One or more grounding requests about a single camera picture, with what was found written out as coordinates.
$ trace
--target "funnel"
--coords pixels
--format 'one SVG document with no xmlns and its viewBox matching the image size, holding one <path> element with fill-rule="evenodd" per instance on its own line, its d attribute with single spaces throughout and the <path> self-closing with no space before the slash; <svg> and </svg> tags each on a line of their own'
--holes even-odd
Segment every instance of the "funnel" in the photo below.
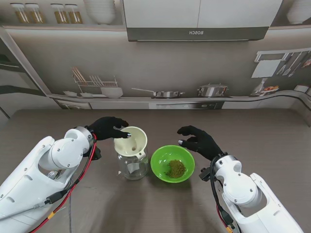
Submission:
<svg viewBox="0 0 311 233">
<path fill-rule="evenodd" d="M 144 152 L 147 145 L 146 133 L 134 126 L 126 127 L 121 131 L 128 132 L 132 136 L 130 138 L 116 138 L 114 140 L 116 152 L 122 156 L 136 156 L 139 160 L 142 160 L 146 156 Z"/>
</svg>

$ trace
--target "stainless steel pot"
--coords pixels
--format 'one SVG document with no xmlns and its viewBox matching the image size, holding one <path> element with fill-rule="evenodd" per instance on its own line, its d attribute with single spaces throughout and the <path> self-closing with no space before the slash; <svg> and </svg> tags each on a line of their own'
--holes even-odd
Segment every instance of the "stainless steel pot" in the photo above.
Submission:
<svg viewBox="0 0 311 233">
<path fill-rule="evenodd" d="M 199 97 L 217 97 L 217 96 L 224 96 L 226 90 L 228 89 L 227 86 L 221 84 L 208 84 L 201 86 L 198 89 L 198 96 Z"/>
<path fill-rule="evenodd" d="M 153 92 L 155 98 L 167 98 L 167 99 L 179 98 L 181 97 L 181 95 L 185 93 L 185 92 L 179 92 L 179 91 L 150 91 L 150 90 L 143 90 L 143 89 L 137 89 L 137 88 L 132 88 L 132 89 L 138 90 L 138 91 Z"/>
</svg>

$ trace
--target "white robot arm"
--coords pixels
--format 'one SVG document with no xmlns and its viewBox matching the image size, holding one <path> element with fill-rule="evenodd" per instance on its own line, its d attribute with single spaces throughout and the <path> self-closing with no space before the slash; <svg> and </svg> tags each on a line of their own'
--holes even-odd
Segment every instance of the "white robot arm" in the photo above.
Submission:
<svg viewBox="0 0 311 233">
<path fill-rule="evenodd" d="M 223 180 L 223 199 L 242 232 L 303 233 L 263 178 L 256 173 L 247 176 L 241 170 L 241 162 L 232 155 L 218 159 L 214 168 L 215 177 Z M 255 207 L 262 195 L 267 199 L 266 206 L 249 217 L 243 216 L 238 207 Z"/>
<path fill-rule="evenodd" d="M 53 207 L 47 197 L 65 189 L 92 143 L 83 127 L 43 138 L 0 186 L 0 232 L 25 233 L 42 219 Z M 62 173 L 51 179 L 43 170 Z"/>
</svg>

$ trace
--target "table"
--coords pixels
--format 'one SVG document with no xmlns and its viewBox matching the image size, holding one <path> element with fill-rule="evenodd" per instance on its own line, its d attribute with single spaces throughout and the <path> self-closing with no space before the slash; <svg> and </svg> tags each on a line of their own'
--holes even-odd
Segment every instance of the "table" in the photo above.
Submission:
<svg viewBox="0 0 311 233">
<path fill-rule="evenodd" d="M 142 128 L 149 157 L 157 148 L 183 139 L 176 133 L 181 126 L 206 130 L 223 151 L 242 162 L 245 174 L 262 176 L 309 232 L 311 131 L 289 110 L 22 110 L 0 131 L 0 182 L 41 138 L 62 138 L 68 129 L 102 116 L 120 117 Z M 226 233 L 210 183 L 198 177 L 200 169 L 209 166 L 201 155 L 192 153 L 196 168 L 183 183 L 165 183 L 152 171 L 129 181 L 118 174 L 112 139 L 98 142 L 98 147 L 103 157 L 92 162 L 73 191 L 71 217 L 67 202 L 39 233 L 69 233 L 69 219 L 73 233 Z"/>
</svg>

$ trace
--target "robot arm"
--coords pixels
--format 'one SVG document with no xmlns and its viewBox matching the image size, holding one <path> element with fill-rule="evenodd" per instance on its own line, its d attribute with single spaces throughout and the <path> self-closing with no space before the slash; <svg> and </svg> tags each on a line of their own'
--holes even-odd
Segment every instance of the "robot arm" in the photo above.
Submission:
<svg viewBox="0 0 311 233">
<path fill-rule="evenodd" d="M 215 176 L 223 180 L 223 199 L 243 233 L 303 233 L 297 222 L 281 204 L 268 184 L 256 173 L 241 173 L 242 164 L 227 155 L 215 164 Z M 249 217 L 238 207 L 253 208 L 259 205 L 262 195 L 267 204 Z"/>
<path fill-rule="evenodd" d="M 57 141 L 42 139 L 0 186 L 1 231 L 27 232 L 45 216 L 53 207 L 47 197 L 65 189 L 92 143 L 92 134 L 83 127 Z M 43 170 L 62 173 L 51 179 Z"/>
<path fill-rule="evenodd" d="M 177 133 L 183 136 L 194 135 L 187 141 L 179 140 L 179 145 L 212 161 L 211 168 L 201 170 L 200 178 L 208 181 L 211 176 L 211 179 L 223 180 L 223 199 L 243 233 L 303 233 L 263 178 L 256 173 L 250 176 L 241 173 L 242 164 L 232 155 L 220 157 L 224 153 L 209 134 L 193 126 L 182 127 Z M 263 195 L 267 204 L 251 216 L 245 217 L 240 207 L 258 207 Z M 230 225 L 233 219 L 222 211 L 223 218 L 226 217 L 227 220 L 226 225 Z M 229 227 L 226 228 L 228 232 L 232 232 Z"/>
</svg>

